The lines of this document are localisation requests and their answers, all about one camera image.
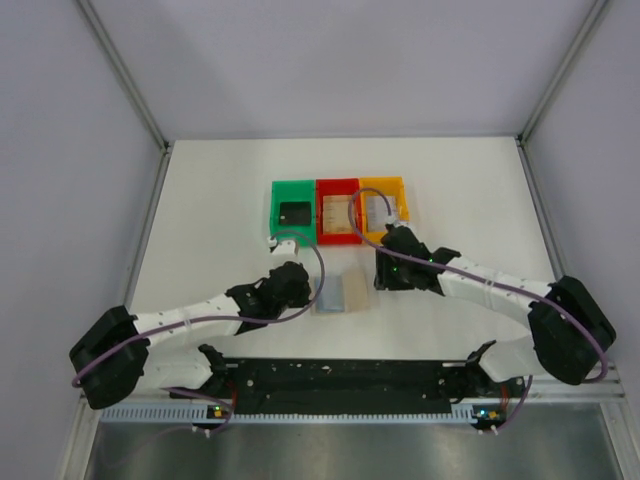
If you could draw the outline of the silver VIP card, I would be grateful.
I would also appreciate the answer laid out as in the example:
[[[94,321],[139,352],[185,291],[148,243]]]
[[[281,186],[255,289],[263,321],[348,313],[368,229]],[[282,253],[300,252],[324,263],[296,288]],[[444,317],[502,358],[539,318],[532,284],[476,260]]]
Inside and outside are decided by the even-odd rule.
[[[346,311],[346,301],[344,293],[343,279],[340,275],[329,275],[325,277],[322,288],[320,288],[321,278],[315,279],[315,288],[320,291],[315,303],[318,313],[342,313]]]

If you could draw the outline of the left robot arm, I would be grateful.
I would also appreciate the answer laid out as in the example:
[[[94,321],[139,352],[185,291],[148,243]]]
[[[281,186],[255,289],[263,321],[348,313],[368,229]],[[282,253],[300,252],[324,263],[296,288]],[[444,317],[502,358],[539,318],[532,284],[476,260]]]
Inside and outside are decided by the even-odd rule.
[[[287,261],[186,307],[142,314],[112,307],[71,348],[72,385],[95,410],[160,390],[214,396],[227,377],[216,341],[297,317],[311,294],[307,271]]]

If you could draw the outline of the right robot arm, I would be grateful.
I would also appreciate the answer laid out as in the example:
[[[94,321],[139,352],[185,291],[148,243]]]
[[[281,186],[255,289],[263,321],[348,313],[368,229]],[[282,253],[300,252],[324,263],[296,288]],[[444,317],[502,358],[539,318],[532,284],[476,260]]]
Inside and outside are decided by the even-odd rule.
[[[617,333],[585,285],[571,276],[531,281],[483,267],[445,247],[431,251],[413,231],[389,224],[376,249],[378,290],[429,291],[504,315],[527,329],[515,340],[490,340],[467,361],[491,381],[548,373],[568,384],[590,382],[606,365]]]

